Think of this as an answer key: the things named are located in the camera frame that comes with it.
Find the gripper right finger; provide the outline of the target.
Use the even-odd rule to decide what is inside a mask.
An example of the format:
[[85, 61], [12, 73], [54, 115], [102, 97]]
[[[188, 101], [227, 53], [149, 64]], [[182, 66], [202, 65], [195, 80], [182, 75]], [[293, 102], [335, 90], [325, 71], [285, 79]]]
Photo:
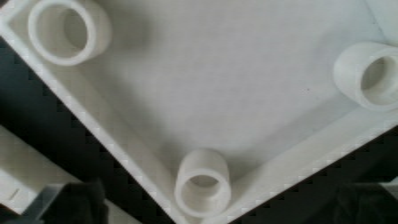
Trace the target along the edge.
[[337, 187], [326, 224], [398, 224], [398, 181]]

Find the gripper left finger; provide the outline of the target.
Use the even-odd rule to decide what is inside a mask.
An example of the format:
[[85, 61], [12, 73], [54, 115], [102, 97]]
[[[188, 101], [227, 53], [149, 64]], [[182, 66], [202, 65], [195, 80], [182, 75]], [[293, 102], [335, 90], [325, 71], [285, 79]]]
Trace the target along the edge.
[[22, 211], [22, 217], [38, 224], [108, 224], [101, 183], [49, 184]]

